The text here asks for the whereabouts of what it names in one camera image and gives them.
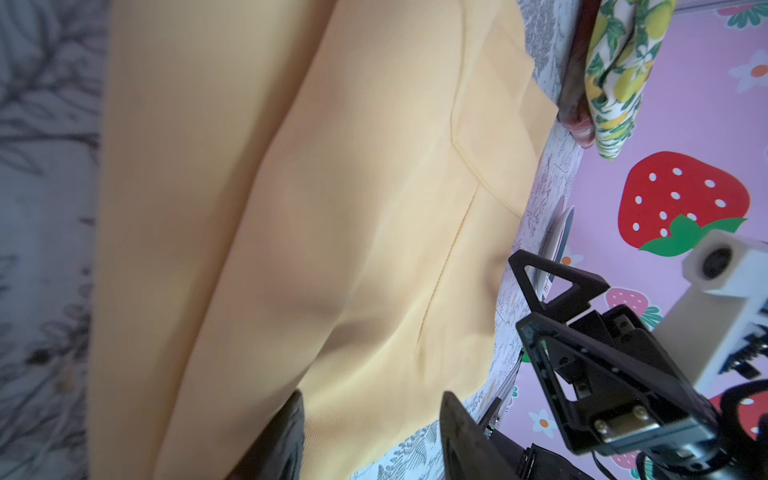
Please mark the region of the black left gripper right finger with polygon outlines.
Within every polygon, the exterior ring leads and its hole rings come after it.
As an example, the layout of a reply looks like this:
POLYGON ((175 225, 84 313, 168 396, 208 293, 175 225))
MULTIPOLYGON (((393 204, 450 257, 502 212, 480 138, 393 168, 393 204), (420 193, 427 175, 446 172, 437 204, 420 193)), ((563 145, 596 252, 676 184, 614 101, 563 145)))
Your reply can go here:
POLYGON ((443 393, 439 427, 446 480, 519 479, 453 392, 443 393))

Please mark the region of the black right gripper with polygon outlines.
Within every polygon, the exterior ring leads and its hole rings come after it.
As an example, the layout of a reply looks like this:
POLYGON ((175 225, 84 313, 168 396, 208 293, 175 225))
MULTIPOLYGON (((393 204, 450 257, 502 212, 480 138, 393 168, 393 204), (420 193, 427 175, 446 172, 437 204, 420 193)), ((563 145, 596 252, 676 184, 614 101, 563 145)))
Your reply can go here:
POLYGON ((631 309, 571 321, 610 288, 603 277, 525 250, 508 264, 533 312, 516 328, 572 453, 714 456, 724 447, 713 406, 631 309), (548 297, 529 270, 550 281, 548 297))

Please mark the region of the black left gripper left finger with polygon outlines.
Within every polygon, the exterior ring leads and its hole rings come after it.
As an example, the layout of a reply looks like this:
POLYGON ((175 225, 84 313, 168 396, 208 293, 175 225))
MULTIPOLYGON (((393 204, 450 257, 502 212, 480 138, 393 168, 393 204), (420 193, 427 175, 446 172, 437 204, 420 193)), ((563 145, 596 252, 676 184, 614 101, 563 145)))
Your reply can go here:
POLYGON ((305 444, 304 426, 303 396, 300 390, 295 390, 226 479, 299 479, 305 444))

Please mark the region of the red plaid skirt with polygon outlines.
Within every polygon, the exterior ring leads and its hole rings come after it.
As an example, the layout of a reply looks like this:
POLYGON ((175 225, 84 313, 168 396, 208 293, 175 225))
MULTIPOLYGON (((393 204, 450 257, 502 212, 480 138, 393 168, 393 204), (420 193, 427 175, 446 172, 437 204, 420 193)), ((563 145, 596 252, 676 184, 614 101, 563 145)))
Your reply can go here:
POLYGON ((595 125, 588 107, 585 71, 588 47, 600 3, 600 0, 580 2, 563 89, 558 102, 558 122, 583 149, 589 149, 595 143, 595 125))

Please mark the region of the tan skirt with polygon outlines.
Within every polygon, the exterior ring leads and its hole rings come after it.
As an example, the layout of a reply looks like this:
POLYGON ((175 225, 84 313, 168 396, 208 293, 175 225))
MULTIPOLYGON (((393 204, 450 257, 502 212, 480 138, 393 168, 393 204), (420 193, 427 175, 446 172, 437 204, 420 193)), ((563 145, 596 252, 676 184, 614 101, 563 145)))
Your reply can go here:
POLYGON ((474 395, 556 116, 514 1, 116 1, 94 479, 346 479, 474 395))

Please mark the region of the lemon print skirt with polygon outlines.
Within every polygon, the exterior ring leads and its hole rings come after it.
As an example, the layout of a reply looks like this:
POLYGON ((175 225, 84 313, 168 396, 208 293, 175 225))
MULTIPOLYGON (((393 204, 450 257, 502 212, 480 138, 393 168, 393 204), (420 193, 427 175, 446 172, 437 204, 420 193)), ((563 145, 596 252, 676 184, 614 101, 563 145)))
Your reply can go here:
POLYGON ((598 7, 584 83, 596 147, 606 160, 619 156, 636 128, 676 7, 674 0, 605 0, 598 7))

